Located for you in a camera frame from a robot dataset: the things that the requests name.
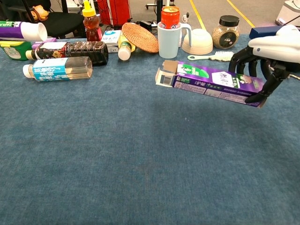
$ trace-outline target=red equipment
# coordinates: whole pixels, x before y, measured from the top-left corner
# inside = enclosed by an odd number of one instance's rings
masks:
[[[97,0],[101,23],[122,26],[131,18],[128,0]]]

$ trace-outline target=yellow floor line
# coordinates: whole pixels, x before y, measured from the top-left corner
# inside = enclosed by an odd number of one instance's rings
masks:
[[[244,18],[244,20],[246,20],[247,21],[247,23],[249,23],[249,25],[252,27],[252,28],[254,28],[255,26],[253,25],[253,23],[251,23],[251,21],[244,15],[244,14],[242,14],[241,13],[241,11],[239,11],[239,9],[238,8],[236,8],[236,6],[230,1],[230,0],[226,0],[234,9],[235,9],[235,11],[237,11],[238,12],[238,14],[240,14],[241,15],[241,17],[243,17]]]
[[[202,28],[203,30],[206,30],[206,28],[205,28],[205,26],[204,26],[204,23],[203,23],[203,21],[202,21],[202,19],[201,19],[201,16],[199,15],[199,13],[198,13],[198,11],[197,11],[197,9],[196,9],[196,6],[195,6],[193,0],[189,0],[189,1],[190,1],[191,5],[192,5],[192,7],[193,7],[194,12],[196,13],[196,16],[197,16],[197,18],[198,18],[198,20],[199,20],[199,23],[200,23],[201,28]]]

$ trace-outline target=white bowl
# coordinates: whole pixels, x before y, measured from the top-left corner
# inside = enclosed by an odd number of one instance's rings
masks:
[[[212,37],[206,30],[194,29],[192,30],[192,47],[188,44],[188,34],[186,34],[181,48],[192,55],[205,55],[211,53],[213,48]]]

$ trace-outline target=glass jar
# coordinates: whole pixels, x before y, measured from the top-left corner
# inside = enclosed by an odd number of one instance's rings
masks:
[[[220,17],[219,25],[212,32],[214,46],[219,49],[233,47],[240,36],[240,19],[233,15],[223,15]]]

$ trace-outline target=toothpaste box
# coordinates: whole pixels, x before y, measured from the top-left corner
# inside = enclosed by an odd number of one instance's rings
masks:
[[[117,53],[118,40],[121,35],[121,30],[107,30],[104,32],[101,41],[106,43],[109,53]]]
[[[264,102],[245,103],[246,98],[263,88],[264,81],[257,77],[165,60],[163,69],[157,70],[155,81],[156,85],[188,90],[258,108],[264,105]]]

